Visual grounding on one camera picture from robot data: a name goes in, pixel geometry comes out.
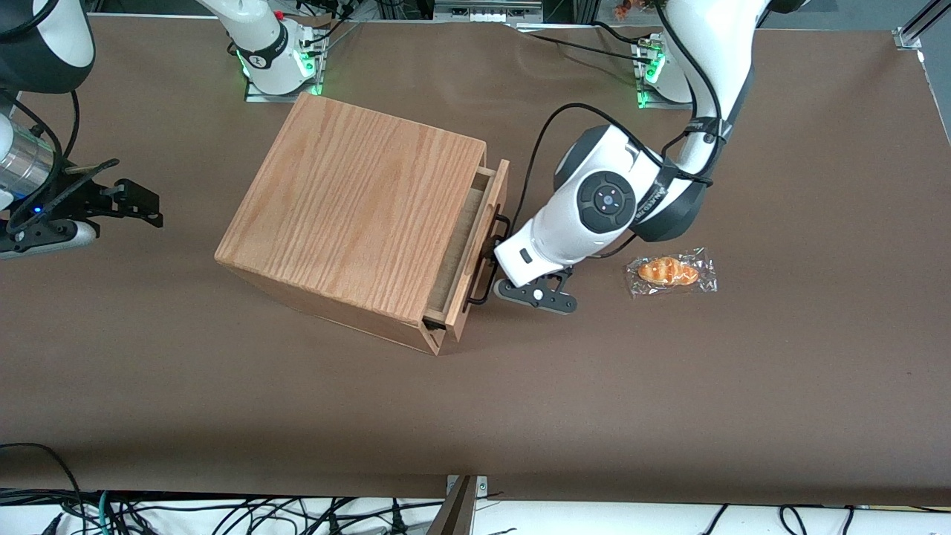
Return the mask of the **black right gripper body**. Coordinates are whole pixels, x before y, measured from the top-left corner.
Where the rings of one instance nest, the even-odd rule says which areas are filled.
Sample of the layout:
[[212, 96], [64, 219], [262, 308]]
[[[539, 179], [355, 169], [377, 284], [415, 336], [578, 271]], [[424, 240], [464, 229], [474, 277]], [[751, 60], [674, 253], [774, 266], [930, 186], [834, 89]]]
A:
[[98, 174], [119, 163], [119, 159], [112, 158], [95, 166], [68, 167], [54, 183], [54, 196], [45, 202], [45, 220], [85, 221], [94, 217], [121, 217], [114, 208], [114, 200], [106, 192], [108, 187], [98, 185], [94, 180]]

